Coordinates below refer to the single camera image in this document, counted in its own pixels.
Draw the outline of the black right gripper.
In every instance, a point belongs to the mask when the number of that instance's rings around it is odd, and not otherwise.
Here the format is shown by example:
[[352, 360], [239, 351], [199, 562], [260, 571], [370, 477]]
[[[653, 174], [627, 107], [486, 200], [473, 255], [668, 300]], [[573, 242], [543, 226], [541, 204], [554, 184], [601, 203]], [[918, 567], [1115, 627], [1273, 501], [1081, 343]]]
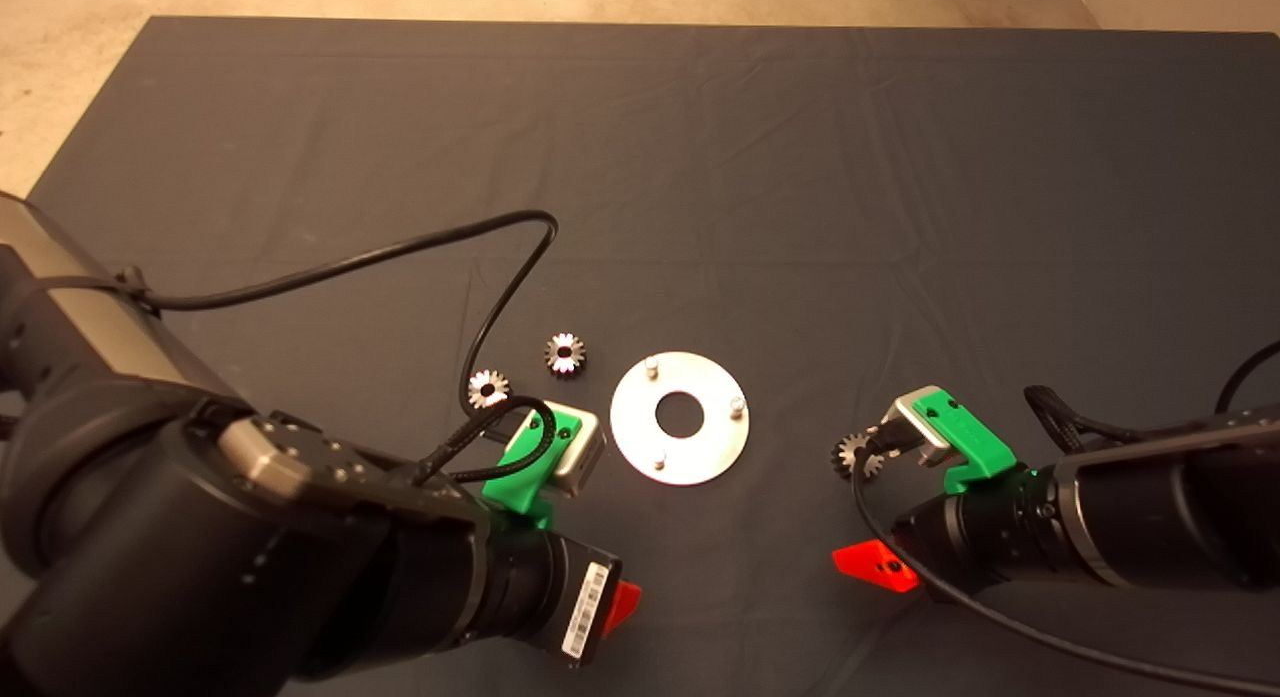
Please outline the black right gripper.
[[[960, 495], [929, 497], [893, 519], [893, 544], [968, 595], [1015, 581], [1048, 581], [1051, 561], [1037, 535], [1036, 474], [997, 474]], [[837, 547], [840, 574], [908, 593], [919, 576], [881, 538]]]

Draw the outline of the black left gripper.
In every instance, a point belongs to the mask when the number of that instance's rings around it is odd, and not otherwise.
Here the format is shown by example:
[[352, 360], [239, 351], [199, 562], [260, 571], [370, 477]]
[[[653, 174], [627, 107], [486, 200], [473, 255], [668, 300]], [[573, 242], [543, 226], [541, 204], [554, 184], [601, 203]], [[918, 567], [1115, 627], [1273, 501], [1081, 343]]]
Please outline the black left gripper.
[[499, 533], [486, 544], [472, 636], [522, 642], [585, 666], [641, 601], [641, 587], [621, 577], [618, 556], [552, 529]]

